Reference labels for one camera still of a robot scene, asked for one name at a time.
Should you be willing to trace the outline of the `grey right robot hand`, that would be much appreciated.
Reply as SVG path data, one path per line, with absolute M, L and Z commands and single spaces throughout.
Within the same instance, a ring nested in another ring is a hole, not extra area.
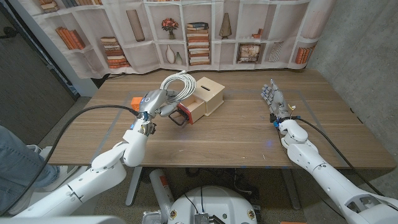
M 269 106 L 271 123 L 274 121 L 283 122 L 283 120 L 291 118 L 289 107 L 284 99 L 283 93 L 279 90 L 279 87 L 272 78 L 270 85 L 264 85 L 262 87 L 261 96 Z

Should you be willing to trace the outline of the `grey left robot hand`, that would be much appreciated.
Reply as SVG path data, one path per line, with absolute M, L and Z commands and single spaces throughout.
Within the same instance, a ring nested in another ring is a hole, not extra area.
M 160 114 L 162 117 L 170 115 L 175 111 L 178 102 L 172 101 L 177 96 L 175 90 L 152 90 L 148 92 L 139 104 L 139 114 L 144 121 L 149 121 Z

